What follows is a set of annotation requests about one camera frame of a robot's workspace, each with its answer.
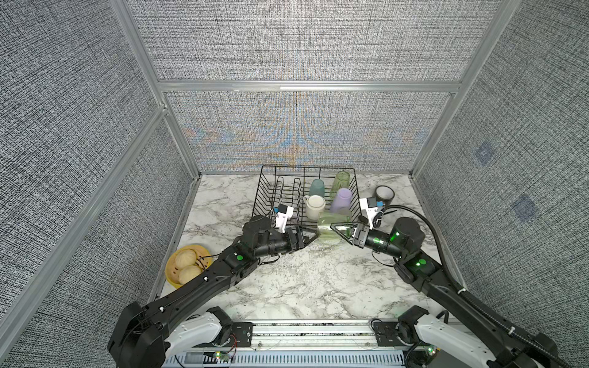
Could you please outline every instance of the black cup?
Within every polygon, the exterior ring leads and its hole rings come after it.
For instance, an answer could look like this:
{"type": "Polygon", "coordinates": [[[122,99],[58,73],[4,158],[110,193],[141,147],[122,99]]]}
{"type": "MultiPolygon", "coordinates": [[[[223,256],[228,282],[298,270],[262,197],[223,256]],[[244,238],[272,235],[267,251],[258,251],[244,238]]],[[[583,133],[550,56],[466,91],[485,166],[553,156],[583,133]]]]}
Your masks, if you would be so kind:
{"type": "Polygon", "coordinates": [[[374,189],[374,194],[372,194],[372,196],[375,197],[377,201],[383,202],[386,207],[390,205],[393,198],[395,198],[395,191],[386,185],[379,185],[374,189]]]}

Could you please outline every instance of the cup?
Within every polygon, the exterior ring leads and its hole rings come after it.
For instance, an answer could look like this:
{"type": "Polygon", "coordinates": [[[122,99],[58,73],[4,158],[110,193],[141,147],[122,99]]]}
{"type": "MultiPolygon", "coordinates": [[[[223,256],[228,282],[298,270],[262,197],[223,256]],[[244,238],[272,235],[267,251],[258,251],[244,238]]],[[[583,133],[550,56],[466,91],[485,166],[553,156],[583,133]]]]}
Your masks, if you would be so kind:
{"type": "Polygon", "coordinates": [[[340,210],[347,210],[350,208],[352,203],[352,191],[348,188],[340,188],[337,191],[335,198],[333,199],[332,205],[329,208],[331,213],[339,213],[340,210]]]}
{"type": "Polygon", "coordinates": [[[320,195],[306,195],[303,197],[307,207],[306,214],[310,220],[317,220],[325,208],[325,199],[320,195]]]}
{"type": "Polygon", "coordinates": [[[320,195],[321,197],[325,197],[325,184],[323,183],[323,180],[313,180],[311,187],[309,188],[309,195],[320,195]]]}
{"type": "Polygon", "coordinates": [[[393,198],[395,198],[395,191],[386,185],[379,185],[374,190],[372,196],[375,197],[377,201],[383,202],[386,207],[390,205],[393,198]]]}
{"type": "MultiPolygon", "coordinates": [[[[323,212],[317,221],[317,232],[321,239],[341,239],[340,236],[331,229],[332,223],[348,223],[350,216],[341,215],[338,213],[323,212]]],[[[338,230],[345,232],[347,237],[352,235],[352,228],[342,226],[338,230]]]]}
{"type": "Polygon", "coordinates": [[[349,188],[350,187],[350,173],[347,171],[340,171],[335,175],[335,179],[333,179],[333,185],[331,189],[331,195],[335,195],[340,188],[349,188]]]}

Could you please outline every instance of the purple plastic cup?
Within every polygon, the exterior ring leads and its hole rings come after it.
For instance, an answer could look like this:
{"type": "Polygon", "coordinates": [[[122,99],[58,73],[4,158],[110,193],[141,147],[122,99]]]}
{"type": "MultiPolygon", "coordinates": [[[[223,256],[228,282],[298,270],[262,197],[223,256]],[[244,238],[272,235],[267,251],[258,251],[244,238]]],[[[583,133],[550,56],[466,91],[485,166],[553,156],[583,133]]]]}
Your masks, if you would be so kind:
{"type": "Polygon", "coordinates": [[[350,208],[352,203],[352,191],[348,188],[340,188],[333,199],[333,203],[329,208],[329,212],[337,213],[342,208],[350,208]]]}

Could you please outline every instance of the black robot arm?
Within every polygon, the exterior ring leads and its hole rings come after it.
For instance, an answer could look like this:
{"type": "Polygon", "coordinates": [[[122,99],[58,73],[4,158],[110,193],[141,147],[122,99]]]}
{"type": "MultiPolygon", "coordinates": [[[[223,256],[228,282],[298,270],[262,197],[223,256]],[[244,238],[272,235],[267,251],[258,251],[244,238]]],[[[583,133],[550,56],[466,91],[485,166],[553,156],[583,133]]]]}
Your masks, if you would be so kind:
{"type": "MultiPolygon", "coordinates": [[[[380,218],[395,209],[406,210],[418,216],[431,229],[438,248],[440,259],[444,259],[444,252],[440,246],[438,235],[432,224],[419,212],[403,205],[390,205],[386,211],[379,213],[373,219],[373,226],[380,218]]],[[[464,326],[472,331],[490,349],[496,358],[493,364],[498,367],[537,367],[534,360],[545,367],[568,367],[558,357],[555,343],[546,335],[540,333],[531,337],[527,331],[511,323],[494,312],[483,302],[462,287],[447,270],[432,257],[421,250],[425,238],[416,220],[409,217],[397,219],[392,231],[370,229],[370,224],[364,222],[332,224],[332,230],[338,233],[348,243],[360,248],[369,248],[375,252],[385,253],[395,259],[393,265],[401,279],[411,284],[415,290],[422,292],[452,313],[464,326]]],[[[415,336],[409,331],[414,329],[415,311],[409,311],[409,320],[404,316],[399,318],[400,331],[403,336],[415,336]]]]}
{"type": "MultiPolygon", "coordinates": [[[[117,321],[108,351],[119,368],[161,367],[170,347],[166,339],[191,313],[252,273],[259,258],[292,253],[316,237],[316,229],[298,226],[288,227],[281,234],[272,229],[269,218],[253,217],[243,226],[243,235],[236,237],[199,276],[144,307],[137,302],[129,304],[117,321]]],[[[211,312],[221,321],[228,319],[220,309],[211,312]]],[[[216,342],[224,342],[228,333],[220,333],[216,342]]]]}

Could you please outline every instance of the white mug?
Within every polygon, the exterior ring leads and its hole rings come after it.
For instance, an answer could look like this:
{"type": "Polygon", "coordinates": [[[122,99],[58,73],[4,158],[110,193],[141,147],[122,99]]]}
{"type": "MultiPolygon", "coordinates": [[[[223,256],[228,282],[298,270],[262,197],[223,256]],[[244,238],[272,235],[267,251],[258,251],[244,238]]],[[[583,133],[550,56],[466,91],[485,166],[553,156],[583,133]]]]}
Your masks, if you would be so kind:
{"type": "Polygon", "coordinates": [[[307,206],[307,218],[310,220],[318,220],[319,214],[325,208],[325,199],[320,195],[304,196],[305,205],[307,206]]]}

